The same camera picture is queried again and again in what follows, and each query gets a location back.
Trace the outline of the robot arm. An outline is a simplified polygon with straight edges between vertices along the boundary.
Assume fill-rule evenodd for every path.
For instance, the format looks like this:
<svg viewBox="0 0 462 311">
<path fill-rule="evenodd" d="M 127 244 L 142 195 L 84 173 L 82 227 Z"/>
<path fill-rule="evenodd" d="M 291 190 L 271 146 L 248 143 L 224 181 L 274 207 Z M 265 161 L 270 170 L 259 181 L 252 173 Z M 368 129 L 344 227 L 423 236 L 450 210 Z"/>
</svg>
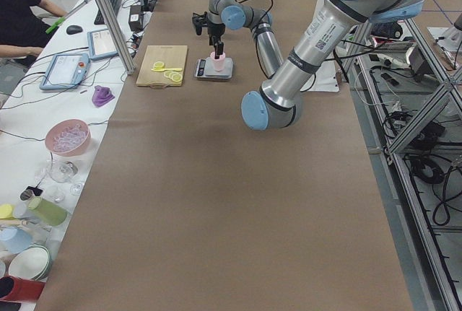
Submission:
<svg viewBox="0 0 462 311">
<path fill-rule="evenodd" d="M 232 59 L 225 55 L 222 36 L 226 30 L 250 30 L 256 48 L 258 64 L 267 79 L 275 75 L 283 63 L 282 53 L 271 28 L 270 8 L 257 9 L 246 5 L 247 0 L 209 0 L 209 10 L 193 13 L 192 24 L 197 35 L 207 30 L 209 45 L 213 47 L 208 58 L 199 60 L 196 76 L 206 79 L 229 79 Z"/>
<path fill-rule="evenodd" d="M 298 44 L 259 90 L 245 94 L 241 113 L 253 130 L 285 128 L 302 112 L 300 90 L 353 26 L 417 16 L 424 0 L 324 0 Z"/>
</svg>

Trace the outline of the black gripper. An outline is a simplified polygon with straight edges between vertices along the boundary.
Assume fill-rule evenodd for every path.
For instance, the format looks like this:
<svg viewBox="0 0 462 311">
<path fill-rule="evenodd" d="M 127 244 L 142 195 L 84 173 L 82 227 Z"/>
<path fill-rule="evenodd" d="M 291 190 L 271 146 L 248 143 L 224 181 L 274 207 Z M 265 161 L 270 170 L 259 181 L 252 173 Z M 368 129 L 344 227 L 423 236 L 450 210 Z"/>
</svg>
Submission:
<svg viewBox="0 0 462 311">
<path fill-rule="evenodd" d="M 224 43 L 222 42 L 222 36 L 225 33 L 225 25 L 223 23 L 216 24 L 212 22 L 207 12 L 203 14 L 194 12 L 191 20 L 197 35 L 201 35 L 204 28 L 207 29 L 209 44 L 215 46 L 215 58 L 219 59 L 223 54 Z"/>
</svg>

